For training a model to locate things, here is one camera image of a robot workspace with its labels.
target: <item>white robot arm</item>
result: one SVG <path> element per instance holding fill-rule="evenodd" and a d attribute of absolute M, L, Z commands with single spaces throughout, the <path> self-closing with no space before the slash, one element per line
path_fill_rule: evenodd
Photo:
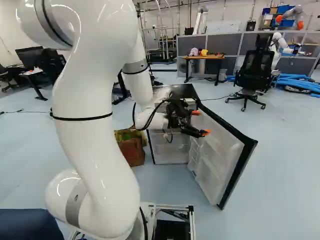
<path fill-rule="evenodd" d="M 305 27 L 304 10 L 300 4 L 286 11 L 283 15 L 277 16 L 275 20 L 279 23 L 289 17 L 295 17 L 294 29 L 301 30 Z"/>
<path fill-rule="evenodd" d="M 199 7 L 192 35 L 206 33 L 208 12 L 209 10 L 205 5 Z"/>
<path fill-rule="evenodd" d="M 96 239 L 124 240 L 139 212 L 140 190 L 112 127 L 112 88 L 122 68 L 142 110 L 154 109 L 135 6 L 132 0 L 22 0 L 16 18 L 36 43 L 71 51 L 53 88 L 52 112 L 74 169 L 50 182 L 46 206 Z M 150 127 L 167 122 L 163 114 L 154 119 Z"/>
<path fill-rule="evenodd" d="M 280 32 L 275 32 L 272 36 L 272 43 L 270 45 L 270 50 L 274 51 L 274 58 L 280 57 L 280 53 L 277 52 L 276 48 L 277 43 L 283 49 L 284 54 L 301 54 L 305 56 L 309 56 L 311 54 L 310 52 L 299 51 L 301 44 L 295 44 L 295 48 L 290 48 L 282 34 Z"/>

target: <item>table leg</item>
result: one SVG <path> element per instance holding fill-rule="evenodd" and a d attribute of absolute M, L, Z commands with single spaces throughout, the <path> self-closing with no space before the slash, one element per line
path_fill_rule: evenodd
<path fill-rule="evenodd" d="M 186 84 L 187 82 L 189 82 L 190 80 L 190 76 L 189 76 L 189 61 L 190 59 L 186 59 L 186 67 L 185 67 L 185 80 L 184 83 Z"/>
<path fill-rule="evenodd" d="M 42 101 L 47 101 L 48 99 L 45 98 L 42 93 L 40 92 L 37 84 L 35 83 L 35 79 L 34 79 L 34 76 L 30 75 L 27 77 L 28 78 L 28 81 L 29 83 L 31 84 L 31 86 L 33 87 L 33 89 L 35 90 L 36 94 L 38 96 L 35 97 L 35 99 L 38 99 L 38 100 L 42 100 Z"/>
<path fill-rule="evenodd" d="M 221 66 L 222 66 L 222 59 L 218 60 L 219 63 L 218 63 L 218 75 L 216 76 L 216 80 L 215 80 L 215 86 L 218 86 L 218 83 L 219 83 L 219 76 L 220 76 L 220 70 L 221 70 Z"/>

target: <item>wooden desk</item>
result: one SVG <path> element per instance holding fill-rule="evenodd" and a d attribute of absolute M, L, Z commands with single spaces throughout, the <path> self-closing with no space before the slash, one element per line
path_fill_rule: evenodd
<path fill-rule="evenodd" d="M 200 59 L 219 60 L 219 62 L 218 62 L 218 74 L 216 76 L 216 81 L 214 83 L 214 85 L 217 86 L 218 83 L 219 83 L 219 72 L 220 72 L 220 69 L 221 69 L 222 60 L 225 59 L 225 58 L 226 58 L 225 55 L 184 56 L 183 59 L 186 60 L 186 71 L 185 71 L 185 81 L 184 81 L 184 83 L 186 84 L 192 78 L 192 76 L 189 76 L 189 61 L 190 60 L 200 60 Z"/>

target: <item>orange component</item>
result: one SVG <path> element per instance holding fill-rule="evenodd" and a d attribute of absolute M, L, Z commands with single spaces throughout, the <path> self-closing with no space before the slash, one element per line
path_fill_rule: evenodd
<path fill-rule="evenodd" d="M 208 136 L 212 131 L 210 129 L 206 129 L 206 132 L 202 134 L 202 137 Z"/>
<path fill-rule="evenodd" d="M 198 110 L 195 110 L 195 111 L 191 112 L 191 115 L 199 116 L 199 115 L 201 115 L 201 112 Z"/>
<path fill-rule="evenodd" d="M 305 27 L 305 22 L 304 21 L 299 21 L 297 24 L 298 30 L 301 30 Z"/>
<path fill-rule="evenodd" d="M 282 15 L 279 15 L 279 16 L 277 16 L 276 18 L 275 18 L 275 21 L 277 22 L 277 23 L 280 23 L 281 21 L 282 21 Z"/>

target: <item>black office chair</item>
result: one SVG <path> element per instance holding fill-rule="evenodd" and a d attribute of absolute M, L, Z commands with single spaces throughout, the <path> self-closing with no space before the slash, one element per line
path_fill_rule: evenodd
<path fill-rule="evenodd" d="M 0 64 L 0 81 L 7 82 L 8 86 L 1 88 L 1 91 L 5 93 L 8 89 L 13 88 L 13 84 L 10 84 L 9 71 L 6 67 Z"/>
<path fill-rule="evenodd" d="M 275 53 L 268 50 L 270 43 L 271 36 L 261 39 L 258 34 L 256 50 L 247 51 L 241 69 L 236 72 L 234 85 L 243 89 L 241 93 L 235 93 L 234 97 L 227 98 L 225 102 L 244 99 L 242 112 L 246 110 L 248 100 L 261 105 L 261 109 L 263 110 L 266 108 L 265 103 L 257 100 L 258 95 L 256 91 L 259 90 L 266 93 L 274 79 L 274 76 L 271 74 L 271 67 Z"/>

